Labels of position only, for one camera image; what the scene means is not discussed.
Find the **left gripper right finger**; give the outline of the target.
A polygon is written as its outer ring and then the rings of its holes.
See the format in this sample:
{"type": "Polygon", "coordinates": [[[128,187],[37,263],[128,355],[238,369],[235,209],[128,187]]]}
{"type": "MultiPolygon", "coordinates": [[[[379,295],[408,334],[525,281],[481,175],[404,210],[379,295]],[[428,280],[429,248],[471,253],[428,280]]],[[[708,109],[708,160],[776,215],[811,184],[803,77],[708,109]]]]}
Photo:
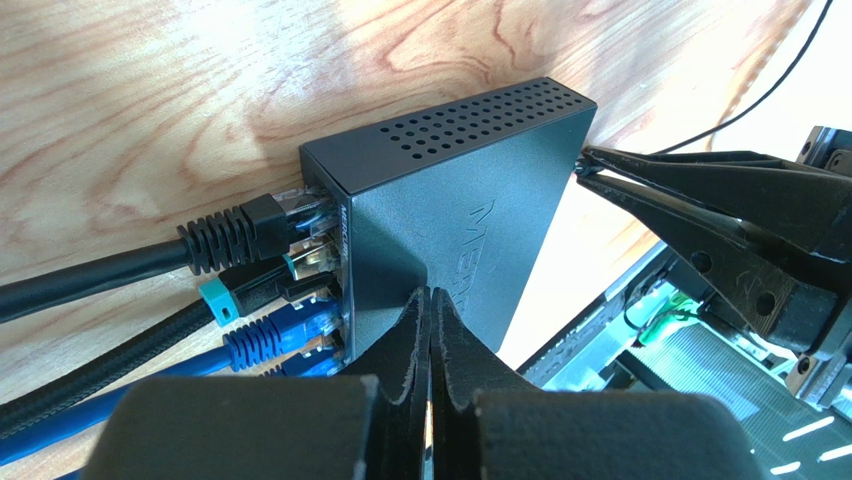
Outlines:
{"type": "Polygon", "coordinates": [[[720,402],[672,391],[550,392],[503,363],[450,294],[431,305],[436,475],[445,479],[758,479],[720,402]]]}

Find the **aluminium frame rail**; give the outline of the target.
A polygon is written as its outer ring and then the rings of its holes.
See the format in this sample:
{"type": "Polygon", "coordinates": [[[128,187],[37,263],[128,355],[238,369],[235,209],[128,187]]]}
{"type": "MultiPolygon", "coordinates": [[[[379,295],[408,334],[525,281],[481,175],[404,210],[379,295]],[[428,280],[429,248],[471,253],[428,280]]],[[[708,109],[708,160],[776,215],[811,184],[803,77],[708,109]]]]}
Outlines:
{"type": "Polygon", "coordinates": [[[767,479],[848,479],[851,422],[836,410],[816,411],[782,383],[789,363],[767,368],[734,342],[695,318],[675,316],[698,306],[673,295],[604,370],[601,390],[672,391],[709,396],[746,432],[767,479]]]}

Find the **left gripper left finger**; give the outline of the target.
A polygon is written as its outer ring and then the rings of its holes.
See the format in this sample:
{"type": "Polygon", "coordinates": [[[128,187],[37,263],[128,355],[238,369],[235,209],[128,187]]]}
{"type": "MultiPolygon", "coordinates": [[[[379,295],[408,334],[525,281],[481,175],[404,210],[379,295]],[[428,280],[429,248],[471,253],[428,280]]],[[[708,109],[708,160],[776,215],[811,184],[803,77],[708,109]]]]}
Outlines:
{"type": "Polygon", "coordinates": [[[156,377],[108,420],[87,479],[394,479],[420,474],[430,291],[330,377],[156,377]]]}

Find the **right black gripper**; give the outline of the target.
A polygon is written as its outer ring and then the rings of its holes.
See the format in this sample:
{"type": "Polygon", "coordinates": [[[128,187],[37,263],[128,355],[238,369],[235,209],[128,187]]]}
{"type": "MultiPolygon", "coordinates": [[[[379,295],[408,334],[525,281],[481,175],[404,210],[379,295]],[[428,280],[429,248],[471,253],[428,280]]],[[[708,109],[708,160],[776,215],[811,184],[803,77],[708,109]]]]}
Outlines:
{"type": "MultiPolygon", "coordinates": [[[[762,338],[799,352],[815,347],[836,294],[761,256],[730,217],[810,256],[849,263],[849,131],[813,127],[799,163],[752,151],[657,155],[587,147],[583,156],[648,186],[600,174],[578,179],[652,230],[762,338]]],[[[811,406],[832,405],[851,382],[851,300],[841,306],[819,349],[800,354],[785,379],[792,396],[811,406]]]]}

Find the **black network switch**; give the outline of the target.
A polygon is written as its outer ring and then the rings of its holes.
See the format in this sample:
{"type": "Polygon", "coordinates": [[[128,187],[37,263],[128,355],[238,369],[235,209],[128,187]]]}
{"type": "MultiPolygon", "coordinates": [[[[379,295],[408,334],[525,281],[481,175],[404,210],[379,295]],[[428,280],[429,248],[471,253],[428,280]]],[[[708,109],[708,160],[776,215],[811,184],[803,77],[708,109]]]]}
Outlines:
{"type": "Polygon", "coordinates": [[[421,286],[498,350],[597,111],[543,77],[303,144],[334,202],[347,357],[421,286]]]}

